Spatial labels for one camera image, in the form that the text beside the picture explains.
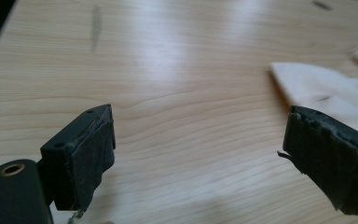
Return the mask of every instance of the scratch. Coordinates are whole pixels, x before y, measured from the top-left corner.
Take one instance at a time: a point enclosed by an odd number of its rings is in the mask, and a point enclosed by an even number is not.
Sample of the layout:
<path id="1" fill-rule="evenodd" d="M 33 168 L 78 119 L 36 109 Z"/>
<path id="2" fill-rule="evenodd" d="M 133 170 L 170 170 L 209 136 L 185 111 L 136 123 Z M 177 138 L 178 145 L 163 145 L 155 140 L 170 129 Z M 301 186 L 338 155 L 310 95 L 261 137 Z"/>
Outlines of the scratch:
<path id="1" fill-rule="evenodd" d="M 98 46 L 98 42 L 100 40 L 101 32 L 103 30 L 102 27 L 103 24 L 103 18 L 101 9 L 98 6 L 94 6 L 94 9 L 92 10 L 92 22 L 91 22 L 91 40 L 92 40 L 92 46 L 91 50 L 95 51 Z"/>

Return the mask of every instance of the metal grommet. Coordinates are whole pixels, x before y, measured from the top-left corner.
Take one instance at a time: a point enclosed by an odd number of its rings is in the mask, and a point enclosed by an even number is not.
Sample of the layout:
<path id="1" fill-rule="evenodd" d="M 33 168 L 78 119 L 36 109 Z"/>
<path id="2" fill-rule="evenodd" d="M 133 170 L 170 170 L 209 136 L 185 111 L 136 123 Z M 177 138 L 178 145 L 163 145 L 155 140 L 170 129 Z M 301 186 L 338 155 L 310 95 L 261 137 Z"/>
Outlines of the metal grommet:
<path id="1" fill-rule="evenodd" d="M 11 175 L 16 175 L 19 172 L 21 172 L 23 169 L 25 168 L 25 165 L 22 163 L 19 164 L 11 164 L 7 167 L 5 167 L 2 172 L 1 175 L 2 176 L 11 176 Z"/>

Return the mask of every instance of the round hole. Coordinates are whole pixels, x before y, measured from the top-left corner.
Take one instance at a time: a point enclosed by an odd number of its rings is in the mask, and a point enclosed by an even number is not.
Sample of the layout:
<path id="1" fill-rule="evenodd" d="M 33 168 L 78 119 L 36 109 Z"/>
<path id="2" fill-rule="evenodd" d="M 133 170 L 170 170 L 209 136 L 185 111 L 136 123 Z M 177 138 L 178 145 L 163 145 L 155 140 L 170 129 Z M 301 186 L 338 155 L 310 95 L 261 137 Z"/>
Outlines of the round hole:
<path id="1" fill-rule="evenodd" d="M 63 147 L 63 143 L 57 143 L 56 145 L 54 145 L 55 147 Z"/>
<path id="2" fill-rule="evenodd" d="M 16 175 L 19 172 L 21 172 L 24 168 L 25 168 L 24 164 L 21 164 L 21 163 L 20 164 L 12 164 L 12 165 L 5 167 L 5 169 L 2 170 L 2 175 L 3 176 Z"/>

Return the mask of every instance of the black clamp jaw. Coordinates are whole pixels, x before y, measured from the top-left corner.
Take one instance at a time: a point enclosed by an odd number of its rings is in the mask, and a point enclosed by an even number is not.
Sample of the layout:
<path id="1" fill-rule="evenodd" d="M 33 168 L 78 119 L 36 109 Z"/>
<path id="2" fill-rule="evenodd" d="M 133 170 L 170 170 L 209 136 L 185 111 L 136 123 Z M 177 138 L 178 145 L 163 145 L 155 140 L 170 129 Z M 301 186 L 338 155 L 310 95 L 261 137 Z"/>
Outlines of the black clamp jaw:
<path id="1" fill-rule="evenodd" d="M 319 111 L 292 106 L 278 155 L 324 192 L 336 209 L 358 215 L 358 132 Z"/>
<path id="2" fill-rule="evenodd" d="M 52 202 L 81 216 L 115 162 L 113 122 L 110 105 L 94 107 L 44 144 L 38 163 L 0 165 L 0 223 L 51 224 Z"/>

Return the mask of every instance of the light wood surface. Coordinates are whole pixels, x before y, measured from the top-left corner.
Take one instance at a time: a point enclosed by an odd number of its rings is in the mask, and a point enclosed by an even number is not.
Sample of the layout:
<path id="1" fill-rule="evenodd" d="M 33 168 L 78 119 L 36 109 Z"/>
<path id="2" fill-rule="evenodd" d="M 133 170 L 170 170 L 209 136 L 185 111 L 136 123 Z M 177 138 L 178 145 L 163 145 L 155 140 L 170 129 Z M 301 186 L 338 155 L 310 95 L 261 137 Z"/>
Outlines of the light wood surface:
<path id="1" fill-rule="evenodd" d="M 271 62 L 358 77 L 358 1 L 19 0 L 0 36 L 0 164 L 114 108 L 117 162 L 80 223 L 358 223 L 282 149 Z M 53 209 L 56 223 L 72 213 Z"/>

